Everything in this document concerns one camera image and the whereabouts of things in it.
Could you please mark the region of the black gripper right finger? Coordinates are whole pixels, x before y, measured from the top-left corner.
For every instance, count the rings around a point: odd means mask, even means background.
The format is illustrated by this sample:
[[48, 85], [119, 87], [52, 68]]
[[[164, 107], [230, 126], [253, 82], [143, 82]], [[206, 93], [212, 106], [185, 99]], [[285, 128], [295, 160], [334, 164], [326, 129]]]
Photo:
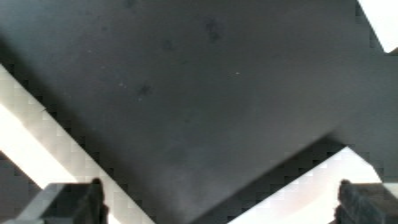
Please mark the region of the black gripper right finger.
[[336, 224], [398, 224], [398, 183], [342, 181]]

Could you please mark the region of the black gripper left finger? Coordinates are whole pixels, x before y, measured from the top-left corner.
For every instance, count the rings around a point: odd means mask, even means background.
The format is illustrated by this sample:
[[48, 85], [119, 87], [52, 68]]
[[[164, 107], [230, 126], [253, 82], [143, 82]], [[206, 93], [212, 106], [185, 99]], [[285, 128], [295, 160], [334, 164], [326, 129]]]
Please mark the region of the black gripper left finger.
[[52, 183], [36, 195], [13, 224], [109, 224], [103, 184]]

